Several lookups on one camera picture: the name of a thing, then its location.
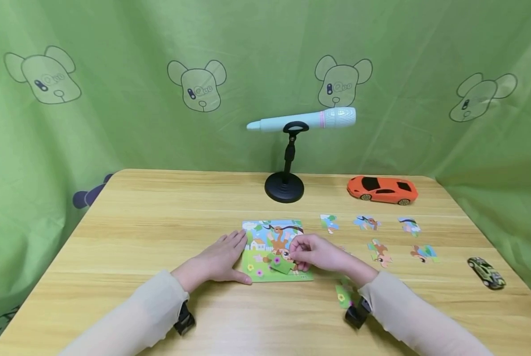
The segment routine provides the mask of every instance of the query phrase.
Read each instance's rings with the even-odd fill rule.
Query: left hand
[[[191,293],[205,281],[236,281],[252,284],[251,278],[232,268],[240,258],[248,238],[246,231],[233,231],[222,235],[215,243],[197,256],[173,270],[171,274],[179,281],[184,290]]]

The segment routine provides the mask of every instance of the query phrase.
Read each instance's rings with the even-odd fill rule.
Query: black stand base
[[[276,202],[294,203],[298,201],[305,191],[302,180],[292,173],[288,174],[287,183],[284,183],[284,172],[273,173],[265,180],[265,193]]]

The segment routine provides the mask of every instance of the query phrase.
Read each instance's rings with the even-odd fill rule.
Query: light blue microphone
[[[246,128],[249,131],[282,131],[286,124],[293,121],[302,121],[310,128],[343,128],[355,124],[356,110],[350,107],[330,108],[308,114],[272,117],[249,123]]]

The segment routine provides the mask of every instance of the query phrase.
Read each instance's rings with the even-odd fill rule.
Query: green curtain
[[[531,0],[0,0],[0,334],[108,175],[425,175],[531,288]]]

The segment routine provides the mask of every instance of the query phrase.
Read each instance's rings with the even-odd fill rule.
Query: wood grain
[[[378,238],[394,259],[388,271],[495,355],[531,355],[531,291],[435,181],[406,177],[420,196],[402,207],[351,198],[346,185],[352,176],[300,175],[305,195],[283,205],[265,195],[266,177],[116,173],[3,333],[0,356],[56,355],[159,270],[174,269],[244,220],[283,218],[302,220],[306,232],[365,260],[366,244]],[[341,229],[328,235],[319,214],[337,215]],[[373,215],[382,226],[360,231],[352,224],[359,214]],[[417,220],[419,237],[402,231],[401,216]],[[412,258],[412,244],[431,244],[441,263]],[[485,288],[467,266],[471,256],[487,259],[508,286]],[[337,301],[338,276],[317,270],[314,276],[312,282],[203,285],[189,303],[197,327],[182,338],[171,331],[142,355],[411,355],[374,320],[352,330]]]

